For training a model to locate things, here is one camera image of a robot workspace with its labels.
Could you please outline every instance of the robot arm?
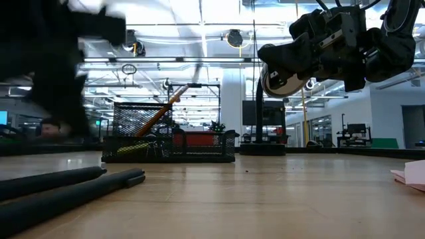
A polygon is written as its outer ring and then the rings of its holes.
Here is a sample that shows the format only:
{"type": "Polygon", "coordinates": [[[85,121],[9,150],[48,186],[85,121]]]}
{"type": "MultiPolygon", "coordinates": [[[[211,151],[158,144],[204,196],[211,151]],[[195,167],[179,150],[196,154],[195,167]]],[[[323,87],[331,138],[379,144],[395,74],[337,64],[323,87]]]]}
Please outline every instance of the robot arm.
{"type": "Polygon", "coordinates": [[[271,97],[297,92],[312,77],[343,80],[345,91],[365,87],[365,80],[381,82],[408,70],[416,43],[412,30],[423,0],[390,0],[382,27],[366,28],[365,11],[358,5],[316,9],[290,26],[294,41],[263,46],[262,83],[271,97]]]}

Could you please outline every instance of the white column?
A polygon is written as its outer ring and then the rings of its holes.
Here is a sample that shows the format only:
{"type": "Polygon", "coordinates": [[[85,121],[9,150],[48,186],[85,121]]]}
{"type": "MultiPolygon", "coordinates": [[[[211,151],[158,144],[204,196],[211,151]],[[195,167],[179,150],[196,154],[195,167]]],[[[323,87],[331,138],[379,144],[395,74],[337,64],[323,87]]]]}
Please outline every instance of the white column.
{"type": "MultiPolygon", "coordinates": [[[[226,69],[221,81],[221,123],[225,130],[234,129],[242,135],[242,101],[245,99],[245,75],[243,69],[226,69]]],[[[235,140],[239,147],[240,138],[235,140]]]]}

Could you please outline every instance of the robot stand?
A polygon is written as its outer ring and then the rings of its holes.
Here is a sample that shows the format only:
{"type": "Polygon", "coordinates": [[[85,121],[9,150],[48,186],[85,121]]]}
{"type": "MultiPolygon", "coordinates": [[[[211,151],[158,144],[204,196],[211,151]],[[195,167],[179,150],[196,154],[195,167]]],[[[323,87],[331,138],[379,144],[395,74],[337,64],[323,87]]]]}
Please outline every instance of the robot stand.
{"type": "Polygon", "coordinates": [[[241,143],[239,154],[251,156],[283,156],[286,154],[285,145],[280,143],[263,142],[263,87],[258,81],[256,91],[256,140],[253,143],[241,143]]]}

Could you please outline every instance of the person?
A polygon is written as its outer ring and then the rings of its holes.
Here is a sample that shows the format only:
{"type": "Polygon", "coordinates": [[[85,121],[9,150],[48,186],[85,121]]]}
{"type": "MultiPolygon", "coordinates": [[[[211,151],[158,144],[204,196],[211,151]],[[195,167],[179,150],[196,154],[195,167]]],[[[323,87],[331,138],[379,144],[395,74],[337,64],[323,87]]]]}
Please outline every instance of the person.
{"type": "Polygon", "coordinates": [[[46,118],[40,122],[41,137],[57,137],[60,135],[60,122],[54,118],[46,118]]]}

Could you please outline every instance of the table surface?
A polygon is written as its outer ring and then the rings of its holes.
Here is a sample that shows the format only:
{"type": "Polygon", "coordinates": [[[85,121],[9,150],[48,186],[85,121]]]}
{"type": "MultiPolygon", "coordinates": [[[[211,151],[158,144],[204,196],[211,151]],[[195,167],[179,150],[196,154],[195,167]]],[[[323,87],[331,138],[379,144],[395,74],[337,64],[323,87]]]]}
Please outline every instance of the table surface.
{"type": "MultiPolygon", "coordinates": [[[[146,181],[16,238],[425,238],[425,194],[394,182],[406,160],[236,156],[226,164],[107,164],[146,181]]],[[[11,179],[100,164],[100,153],[0,158],[11,179]]]]}

